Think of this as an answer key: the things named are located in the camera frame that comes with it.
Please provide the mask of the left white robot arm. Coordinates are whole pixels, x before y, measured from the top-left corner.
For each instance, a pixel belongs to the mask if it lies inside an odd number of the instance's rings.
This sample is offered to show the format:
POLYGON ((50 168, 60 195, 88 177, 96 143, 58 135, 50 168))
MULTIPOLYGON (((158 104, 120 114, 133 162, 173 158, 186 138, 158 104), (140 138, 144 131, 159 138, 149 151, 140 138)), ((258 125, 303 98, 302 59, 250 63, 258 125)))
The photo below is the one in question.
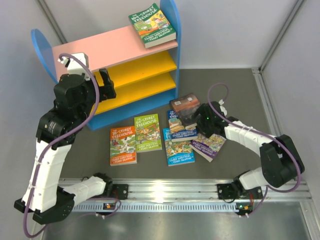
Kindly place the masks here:
POLYGON ((54 86, 53 108, 44 114, 36 132, 36 155, 30 182, 14 208, 40 225, 63 221, 72 209, 89 199, 126 200, 127 184, 115 184, 104 173, 96 173, 74 185, 60 187, 65 158, 76 135, 92 118, 92 107, 116 93, 106 70, 100 70, 104 85, 84 73, 63 74, 54 86))

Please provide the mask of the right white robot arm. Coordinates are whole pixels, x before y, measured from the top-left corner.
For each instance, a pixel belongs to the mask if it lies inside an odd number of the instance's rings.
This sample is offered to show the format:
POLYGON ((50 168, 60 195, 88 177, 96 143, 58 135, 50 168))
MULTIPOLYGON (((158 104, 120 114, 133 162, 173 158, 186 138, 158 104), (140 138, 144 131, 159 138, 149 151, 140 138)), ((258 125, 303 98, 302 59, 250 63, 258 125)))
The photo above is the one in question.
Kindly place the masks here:
POLYGON ((301 182, 305 170, 301 157, 288 135, 273 136, 247 126, 235 117, 226 117, 225 108, 216 101, 201 104, 191 119, 197 130, 207 138, 213 134, 237 142, 253 151, 260 158, 261 166, 246 171, 230 183, 232 200, 246 198, 252 189, 265 187, 281 192, 280 187, 296 179, 290 190, 294 191, 301 182))

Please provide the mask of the green 104-storey treehouse book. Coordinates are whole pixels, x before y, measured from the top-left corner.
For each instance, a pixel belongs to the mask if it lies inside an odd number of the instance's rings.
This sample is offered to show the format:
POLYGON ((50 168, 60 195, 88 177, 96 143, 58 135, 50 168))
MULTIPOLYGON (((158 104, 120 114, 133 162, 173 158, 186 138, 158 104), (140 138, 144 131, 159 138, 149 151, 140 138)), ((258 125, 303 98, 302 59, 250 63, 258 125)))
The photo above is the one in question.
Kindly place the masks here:
POLYGON ((128 19, 147 49, 176 39, 175 29, 156 3, 128 19))

